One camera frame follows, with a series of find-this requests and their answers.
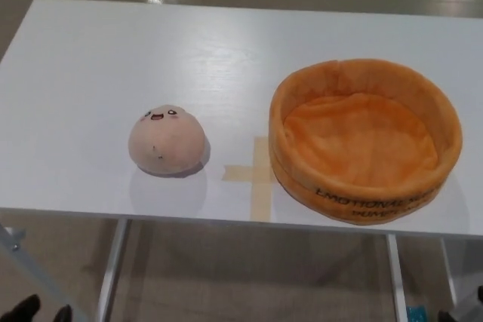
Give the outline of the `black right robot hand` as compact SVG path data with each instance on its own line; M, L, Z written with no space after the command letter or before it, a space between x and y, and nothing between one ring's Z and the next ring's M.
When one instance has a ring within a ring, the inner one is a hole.
M482 286L450 310L439 311L438 322L482 322Z

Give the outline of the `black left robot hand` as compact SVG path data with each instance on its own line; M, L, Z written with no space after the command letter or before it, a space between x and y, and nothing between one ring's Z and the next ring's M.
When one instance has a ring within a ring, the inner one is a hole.
M28 296L10 311L1 315L1 322L33 322L41 309L41 300L37 294ZM53 322L73 322L73 310L70 305L64 305L54 316Z

